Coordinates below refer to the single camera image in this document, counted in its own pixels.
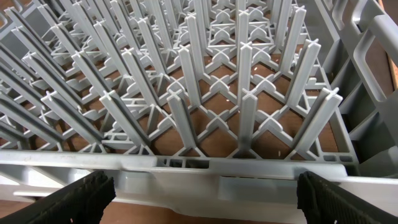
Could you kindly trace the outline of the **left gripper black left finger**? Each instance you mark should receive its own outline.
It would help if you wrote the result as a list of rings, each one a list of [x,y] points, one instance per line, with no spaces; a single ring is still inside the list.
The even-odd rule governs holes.
[[[93,223],[116,197],[114,179],[95,171],[4,218],[1,223]]]

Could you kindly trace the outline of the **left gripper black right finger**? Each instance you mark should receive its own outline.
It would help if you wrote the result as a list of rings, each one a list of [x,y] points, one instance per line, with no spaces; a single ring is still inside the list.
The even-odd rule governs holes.
[[[307,223],[397,223],[396,216],[310,171],[298,177],[297,208]]]

